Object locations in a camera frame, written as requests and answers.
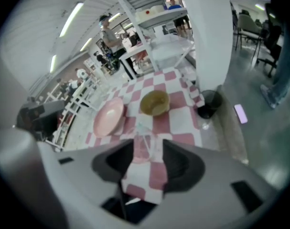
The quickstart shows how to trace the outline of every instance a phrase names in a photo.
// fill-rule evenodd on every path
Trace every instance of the ceiling light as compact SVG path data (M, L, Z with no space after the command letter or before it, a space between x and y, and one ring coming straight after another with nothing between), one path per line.
M259 8L260 10L265 10L265 8L263 8L262 6L260 6L259 4L255 4L255 7Z
M112 20L116 19L119 15L120 15L120 13L115 14L108 21L111 22Z
M60 34L60 37L63 37L70 25L70 23L73 21L74 17L76 16L76 14L79 12L79 10L82 8L83 6L83 3L82 2L79 2L77 3L77 5L75 6L74 10L72 11L72 13L69 15L62 31L61 31L61 34Z
M127 27L129 27L131 24L132 24L132 23L127 24L126 26L124 26L124 29L127 28Z
M51 73L52 71L54 71L54 62L55 62L55 57L56 57L56 55L54 55L53 58L51 59L50 73Z
M92 40L92 38L88 39L86 41L86 43L83 45L83 47L81 48L80 52L83 51L83 49L90 43L90 41Z

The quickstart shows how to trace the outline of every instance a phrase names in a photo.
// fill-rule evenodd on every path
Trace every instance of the black trash can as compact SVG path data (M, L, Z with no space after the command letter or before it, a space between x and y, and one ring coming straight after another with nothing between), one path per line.
M205 105L198 108L198 114L203 119L209 119L222 104L222 97L218 92L206 90L202 92Z

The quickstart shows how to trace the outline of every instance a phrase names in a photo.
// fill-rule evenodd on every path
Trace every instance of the blue shirt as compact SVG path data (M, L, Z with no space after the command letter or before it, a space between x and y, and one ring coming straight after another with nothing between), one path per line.
M180 5L178 5L178 4L174 4L174 5L171 5L171 6L168 8L168 10L179 9L179 8L181 8Z

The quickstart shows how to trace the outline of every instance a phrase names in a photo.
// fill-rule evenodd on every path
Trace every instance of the man wearing cap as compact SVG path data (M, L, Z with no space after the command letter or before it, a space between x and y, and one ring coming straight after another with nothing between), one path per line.
M103 42L105 43L105 45L112 50L114 57L119 59L126 52L126 49L122 45L121 39L118 39L116 37L115 33L108 27L110 25L108 20L109 20L109 16L107 16L107 15L100 16L99 26L102 26L102 30L100 32L100 37L103 40ZM127 58L126 60L127 60L128 64L130 65L134 74L136 76L138 76L133 68L132 60L130 58ZM133 80L129 70L126 68L126 66L123 64L122 61L120 61L120 62L124 66L125 71L128 74L128 76L130 77L130 79Z

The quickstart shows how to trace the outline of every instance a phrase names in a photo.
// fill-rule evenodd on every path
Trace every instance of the yellow bowl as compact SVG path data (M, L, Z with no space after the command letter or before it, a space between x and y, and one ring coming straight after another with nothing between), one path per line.
M158 116L169 110L169 103L166 92L154 90L143 97L140 110L146 115Z

